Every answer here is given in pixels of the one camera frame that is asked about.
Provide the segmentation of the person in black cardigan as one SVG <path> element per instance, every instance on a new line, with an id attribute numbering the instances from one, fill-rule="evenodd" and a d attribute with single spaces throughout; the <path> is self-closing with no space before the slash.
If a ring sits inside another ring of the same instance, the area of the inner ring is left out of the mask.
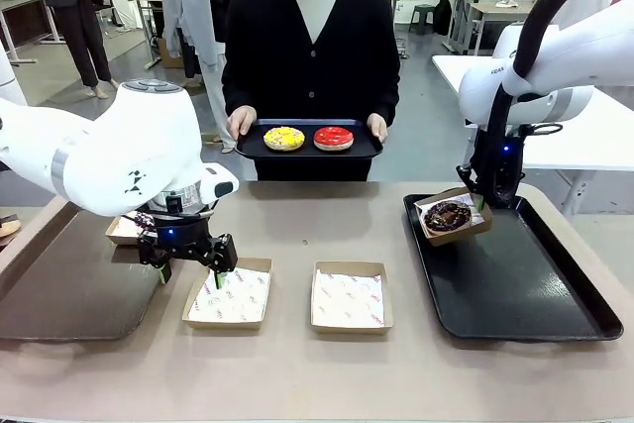
<path id="1" fill-rule="evenodd" d="M 398 54 L 390 0 L 231 0 L 226 54 L 249 69 L 258 119 L 367 126 L 373 79 Z"/>

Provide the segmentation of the yellow sprinkled donut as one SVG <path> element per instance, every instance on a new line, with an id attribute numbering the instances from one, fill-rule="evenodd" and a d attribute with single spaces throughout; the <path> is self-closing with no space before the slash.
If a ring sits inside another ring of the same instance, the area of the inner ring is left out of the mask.
<path id="1" fill-rule="evenodd" d="M 296 151 L 303 146 L 304 142 L 304 133 L 292 127 L 275 127 L 264 134 L 264 144 L 277 152 Z"/>

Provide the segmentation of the white printed paper liner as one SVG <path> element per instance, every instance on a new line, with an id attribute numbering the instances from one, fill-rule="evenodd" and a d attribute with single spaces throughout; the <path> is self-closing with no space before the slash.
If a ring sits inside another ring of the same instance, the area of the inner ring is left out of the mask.
<path id="1" fill-rule="evenodd" d="M 137 238 L 143 229 L 134 221 L 135 216 L 135 212 L 130 212 L 118 218 L 109 234 L 120 238 Z"/>
<path id="2" fill-rule="evenodd" d="M 206 324 L 252 324 L 264 318 L 270 273 L 236 267 L 221 279 L 216 287 L 210 273 L 194 294 L 186 317 L 189 321 Z"/>
<path id="3" fill-rule="evenodd" d="M 434 204 L 436 204 L 438 202 L 441 202 L 441 201 L 445 201 L 445 200 L 458 200 L 458 201 L 461 201 L 461 202 L 464 202 L 464 203 L 468 204 L 471 207 L 471 211 L 472 211 L 472 222 L 469 225 L 465 226 L 464 228 L 456 230 L 455 232 L 445 233 L 445 234 L 438 234 L 438 235 L 431 234 L 427 230 L 427 228 L 425 227 L 425 225 L 423 223 L 423 216 L 424 216 L 425 212 L 432 205 L 434 205 Z M 428 236 L 443 236 L 443 235 L 453 234 L 453 233 L 468 229 L 468 228 L 470 228 L 472 226 L 478 225 L 478 224 L 480 224 L 480 223 L 482 223 L 484 221 L 480 211 L 477 211 L 476 208 L 474 207 L 473 200 L 472 200 L 471 196 L 468 193 L 467 194 L 453 196 L 453 197 L 449 197 L 449 198 L 445 198 L 445 199 L 442 199 L 442 200 L 435 200 L 435 201 L 429 202 L 429 203 L 424 202 L 423 200 L 420 200 L 420 201 L 415 203 L 415 207 L 416 207 L 416 209 L 417 209 L 417 211 L 419 213 L 419 221 L 420 221 L 423 229 L 425 230 L 425 233 Z"/>
<path id="4" fill-rule="evenodd" d="M 314 275 L 311 323 L 338 329 L 385 327 L 383 279 L 318 269 Z"/>

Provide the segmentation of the white table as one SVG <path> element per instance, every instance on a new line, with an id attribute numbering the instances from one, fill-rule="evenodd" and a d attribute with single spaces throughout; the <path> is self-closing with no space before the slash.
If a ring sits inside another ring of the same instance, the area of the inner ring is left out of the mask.
<path id="1" fill-rule="evenodd" d="M 596 89 L 563 130 L 525 141 L 523 168 L 552 170 L 569 186 L 562 213 L 577 214 L 597 188 L 601 213 L 634 212 L 634 111 Z"/>

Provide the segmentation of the kraft paper box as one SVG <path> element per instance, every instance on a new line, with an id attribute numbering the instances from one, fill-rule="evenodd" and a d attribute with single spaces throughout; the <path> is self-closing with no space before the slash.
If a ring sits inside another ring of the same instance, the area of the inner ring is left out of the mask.
<path id="1" fill-rule="evenodd" d="M 391 296 L 388 288 L 388 279 L 386 269 L 382 263 L 373 262 L 318 262 L 315 264 L 311 285 L 311 299 L 312 288 L 314 284 L 314 275 L 318 269 L 322 269 L 327 272 L 343 273 L 357 276 L 373 276 L 380 274 L 383 279 L 383 297 L 384 297 L 384 317 L 385 327 L 380 329 L 332 329 L 315 326 L 311 323 L 311 302 L 310 302 L 310 324 L 313 330 L 322 334 L 364 334 L 364 335 L 385 335 L 394 326 L 393 310 L 391 303 Z"/>
<path id="2" fill-rule="evenodd" d="M 115 245 L 117 245 L 117 246 L 134 246 L 134 245 L 137 243 L 137 240 L 138 240 L 139 236 L 142 234 L 142 232 L 143 232 L 144 230 L 141 232 L 141 234 L 140 234 L 137 238 L 120 238 L 120 237 L 114 237 L 114 236 L 111 236 L 111 235 L 109 234 L 109 232 L 110 232 L 110 231 L 112 230 L 112 228 L 113 228 L 113 225 L 116 223 L 117 219 L 118 219 L 118 218 L 120 218 L 120 217 L 122 217 L 122 216 L 116 217 L 116 218 L 115 218 L 115 219 L 111 222 L 111 224 L 108 226 L 108 228 L 107 228 L 107 230 L 106 230 L 106 232 L 105 232 L 105 236 L 106 236 L 106 237 L 107 237 L 107 238 L 108 238 L 108 239 L 109 239 L 112 243 L 114 243 L 114 244 L 115 244 Z"/>
<path id="3" fill-rule="evenodd" d="M 270 273 L 270 283 L 271 283 L 271 271 L 272 271 L 272 260 L 271 259 L 262 259 L 262 258 L 240 258 L 236 267 L 267 271 Z M 227 330 L 227 329 L 246 329 L 246 330 L 258 330 L 262 325 L 264 319 L 259 323 L 252 324 L 206 324 L 206 323 L 198 323 L 189 321 L 186 317 L 187 311 L 190 305 L 193 302 L 194 294 L 198 290 L 199 286 L 203 283 L 205 278 L 210 274 L 210 270 L 206 270 L 203 274 L 196 278 L 192 287 L 190 288 L 189 294 L 187 296 L 187 300 L 182 312 L 182 321 L 193 329 L 198 330 Z"/>
<path id="4" fill-rule="evenodd" d="M 468 229 L 465 229 L 453 234 L 448 234 L 443 236 L 428 236 L 425 233 L 425 230 L 423 229 L 419 221 L 419 213 L 415 207 L 416 202 L 423 200 L 424 202 L 429 203 L 435 200 L 442 200 L 445 198 L 467 194 L 467 193 L 473 199 L 473 196 L 470 194 L 469 190 L 466 187 L 451 188 L 426 198 L 411 197 L 413 202 L 409 205 L 409 211 L 413 213 L 413 215 L 411 216 L 411 226 L 412 226 L 412 231 L 416 237 L 416 240 L 419 243 L 422 243 L 423 245 L 429 245 L 431 247 L 441 247 L 441 246 L 449 245 L 452 243 L 464 241 L 468 238 L 488 232 L 492 227 L 493 215 L 489 206 L 485 204 L 483 210 L 480 211 L 484 221 L 478 225 L 472 226 Z"/>

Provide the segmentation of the chocolate nut donut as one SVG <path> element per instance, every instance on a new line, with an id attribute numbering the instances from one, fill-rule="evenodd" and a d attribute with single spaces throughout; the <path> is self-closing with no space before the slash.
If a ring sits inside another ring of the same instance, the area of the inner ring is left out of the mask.
<path id="1" fill-rule="evenodd" d="M 471 207 L 458 200 L 438 202 L 432 205 L 423 216 L 425 227 L 434 235 L 455 232 L 471 222 Z"/>

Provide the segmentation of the small black serving tray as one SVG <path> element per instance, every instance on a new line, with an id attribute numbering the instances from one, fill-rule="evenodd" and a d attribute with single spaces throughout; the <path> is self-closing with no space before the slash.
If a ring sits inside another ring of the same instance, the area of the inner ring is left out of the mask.
<path id="1" fill-rule="evenodd" d="M 277 127 L 291 127 L 304 134 L 304 144 L 296 151 L 278 152 L 270 149 L 264 142 L 265 133 Z M 323 127 L 342 127 L 354 136 L 354 143 L 350 148 L 340 152 L 325 152 L 319 150 L 313 142 L 314 134 Z M 251 126 L 245 136 L 236 142 L 236 151 L 247 159 L 373 159 L 383 151 L 383 144 L 371 134 L 365 123 L 351 119 L 258 119 Z"/>

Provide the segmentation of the large black tray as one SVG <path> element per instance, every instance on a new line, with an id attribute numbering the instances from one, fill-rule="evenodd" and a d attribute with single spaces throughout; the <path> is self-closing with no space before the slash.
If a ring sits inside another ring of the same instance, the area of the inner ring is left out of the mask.
<path id="1" fill-rule="evenodd" d="M 403 204 L 441 326 L 461 339 L 612 341 L 621 320 L 524 197 L 493 212 L 489 231 L 434 247 L 416 202 Z"/>

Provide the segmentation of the person's left forearm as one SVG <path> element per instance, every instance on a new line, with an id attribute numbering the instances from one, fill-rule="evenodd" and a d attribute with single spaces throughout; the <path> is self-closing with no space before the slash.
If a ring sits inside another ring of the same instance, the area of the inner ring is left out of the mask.
<path id="1" fill-rule="evenodd" d="M 370 112 L 382 117 L 391 126 L 399 101 L 400 59 L 398 54 L 382 60 L 373 79 Z"/>

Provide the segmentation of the person's left hand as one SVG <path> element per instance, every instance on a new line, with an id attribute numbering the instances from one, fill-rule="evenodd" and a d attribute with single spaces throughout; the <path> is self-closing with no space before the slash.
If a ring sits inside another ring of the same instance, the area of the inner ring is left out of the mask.
<path id="1" fill-rule="evenodd" d="M 385 142 L 388 136 L 387 124 L 381 115 L 377 113 L 370 114 L 367 119 L 367 126 L 375 138 L 377 138 L 381 143 Z"/>

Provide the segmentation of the large brown tray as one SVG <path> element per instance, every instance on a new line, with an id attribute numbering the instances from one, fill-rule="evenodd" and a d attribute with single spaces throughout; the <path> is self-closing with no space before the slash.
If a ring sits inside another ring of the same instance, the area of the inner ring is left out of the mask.
<path id="1" fill-rule="evenodd" d="M 0 342 L 114 341 L 138 328 L 159 274 L 106 237 L 110 223 L 56 198 L 0 252 Z"/>

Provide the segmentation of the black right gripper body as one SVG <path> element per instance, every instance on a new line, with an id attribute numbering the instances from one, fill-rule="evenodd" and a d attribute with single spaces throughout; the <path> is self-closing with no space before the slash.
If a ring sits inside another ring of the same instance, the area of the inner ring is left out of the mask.
<path id="1" fill-rule="evenodd" d="M 511 129 L 493 149 L 490 134 L 478 129 L 472 155 L 475 193 L 492 208 L 507 208 L 524 178 L 523 151 L 526 128 Z"/>

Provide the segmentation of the brown cardboard box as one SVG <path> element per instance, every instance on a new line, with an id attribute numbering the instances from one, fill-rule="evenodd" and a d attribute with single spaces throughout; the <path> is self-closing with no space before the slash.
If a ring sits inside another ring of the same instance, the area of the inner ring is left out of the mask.
<path id="1" fill-rule="evenodd" d="M 164 38 L 158 39 L 158 48 L 160 62 L 162 63 L 162 66 L 164 68 L 183 69 L 183 60 L 180 56 L 180 53 L 178 53 L 176 56 L 173 56 L 167 48 L 166 40 Z"/>

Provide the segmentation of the person's right forearm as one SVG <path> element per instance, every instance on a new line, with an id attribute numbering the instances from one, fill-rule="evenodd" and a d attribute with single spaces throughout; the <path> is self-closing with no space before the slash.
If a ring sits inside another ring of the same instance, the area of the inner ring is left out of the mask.
<path id="1" fill-rule="evenodd" d="M 239 58 L 226 54 L 226 64 L 222 74 L 222 90 L 228 115 L 242 106 L 253 106 L 254 100 L 248 78 L 249 69 Z"/>

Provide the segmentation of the red glazed donut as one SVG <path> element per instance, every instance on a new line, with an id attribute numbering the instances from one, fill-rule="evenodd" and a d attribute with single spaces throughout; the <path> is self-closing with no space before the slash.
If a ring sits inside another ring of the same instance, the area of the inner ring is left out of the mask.
<path id="1" fill-rule="evenodd" d="M 324 127 L 313 136 L 314 146 L 326 152 L 339 152 L 349 149 L 354 143 L 353 133 L 342 127 Z"/>

